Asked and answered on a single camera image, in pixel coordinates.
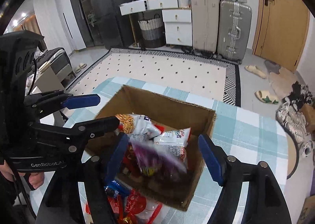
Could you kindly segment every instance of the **light blue checkered tablecloth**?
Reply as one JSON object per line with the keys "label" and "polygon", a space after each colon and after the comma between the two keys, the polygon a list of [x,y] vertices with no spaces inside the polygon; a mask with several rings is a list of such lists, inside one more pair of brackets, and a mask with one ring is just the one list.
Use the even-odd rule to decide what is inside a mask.
{"label": "light blue checkered tablecloth", "polygon": [[[257,164],[259,161],[266,161],[273,171],[282,192],[284,192],[288,168],[288,145],[286,134],[282,127],[277,121],[271,118],[263,117],[254,112],[217,100],[210,100],[178,89],[154,85],[145,81],[114,77],[105,80],[92,92],[100,96],[100,104],[95,107],[75,110],[64,127],[70,128],[77,122],[94,119],[100,109],[105,106],[124,84],[214,109],[217,114],[212,136],[214,144],[221,146],[227,155],[233,155],[241,162]],[[88,157],[85,154],[82,160],[85,162]],[[49,181],[45,181],[43,186],[32,192],[31,200],[36,212],[48,183]],[[247,191],[248,183],[243,183],[233,223],[240,223],[242,220]],[[205,166],[188,211],[182,212],[168,208],[162,223],[206,224],[219,198],[220,192],[221,187],[212,180]],[[86,200],[84,192],[80,196],[83,201]]]}

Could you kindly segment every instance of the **silver suitcase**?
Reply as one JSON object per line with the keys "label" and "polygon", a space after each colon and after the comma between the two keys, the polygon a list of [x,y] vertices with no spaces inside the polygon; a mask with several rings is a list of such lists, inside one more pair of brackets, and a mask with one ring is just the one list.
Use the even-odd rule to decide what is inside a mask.
{"label": "silver suitcase", "polygon": [[220,0],[192,0],[193,48],[216,51]]}
{"label": "silver suitcase", "polygon": [[223,57],[242,63],[251,21],[252,9],[249,6],[237,1],[221,1],[217,59]]}

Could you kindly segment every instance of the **cardboard box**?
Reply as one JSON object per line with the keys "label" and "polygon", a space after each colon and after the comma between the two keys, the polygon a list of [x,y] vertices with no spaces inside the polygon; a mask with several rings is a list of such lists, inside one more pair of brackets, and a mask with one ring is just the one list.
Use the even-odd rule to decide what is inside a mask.
{"label": "cardboard box", "polygon": [[315,109],[308,104],[304,104],[300,111],[304,114],[306,122],[308,123],[306,131],[312,133],[315,131]]}
{"label": "cardboard box", "polygon": [[311,224],[315,221],[315,196],[305,199],[297,224]]}
{"label": "cardboard box", "polygon": [[[96,119],[115,116],[116,114],[143,114],[155,124],[163,125],[166,131],[192,128],[192,135],[186,147],[189,170],[192,179],[187,183],[161,183],[154,177],[142,176],[139,180],[118,173],[117,178],[168,206],[187,211],[193,198],[200,175],[204,169],[204,160],[198,148],[200,134],[212,135],[215,111],[180,100],[165,97],[146,90],[123,86],[103,107]],[[114,133],[89,140],[86,150],[91,155],[98,155],[115,139]]]}

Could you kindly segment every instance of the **blue gripper pad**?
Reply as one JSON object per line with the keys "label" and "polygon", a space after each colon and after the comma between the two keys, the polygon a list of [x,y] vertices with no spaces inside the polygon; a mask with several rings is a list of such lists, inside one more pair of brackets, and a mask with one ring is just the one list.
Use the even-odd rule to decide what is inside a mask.
{"label": "blue gripper pad", "polygon": [[219,186],[223,186],[226,171],[226,153],[221,147],[214,145],[208,135],[199,135],[198,146],[212,179]]}
{"label": "blue gripper pad", "polygon": [[110,157],[105,168],[105,185],[108,185],[111,181],[115,179],[115,176],[119,171],[123,156],[125,155],[128,147],[129,138],[127,134],[119,133],[118,140],[119,142],[112,146],[114,148],[108,151]]}
{"label": "blue gripper pad", "polygon": [[100,103],[100,97],[97,94],[71,96],[62,103],[63,108],[76,109],[97,106]]}

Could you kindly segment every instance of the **wooden door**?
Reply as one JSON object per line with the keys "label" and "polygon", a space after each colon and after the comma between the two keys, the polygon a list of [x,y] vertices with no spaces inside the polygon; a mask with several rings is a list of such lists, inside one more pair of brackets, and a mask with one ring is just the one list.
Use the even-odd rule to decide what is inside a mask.
{"label": "wooden door", "polygon": [[255,55],[295,71],[308,24],[309,10],[302,0],[264,0]]}

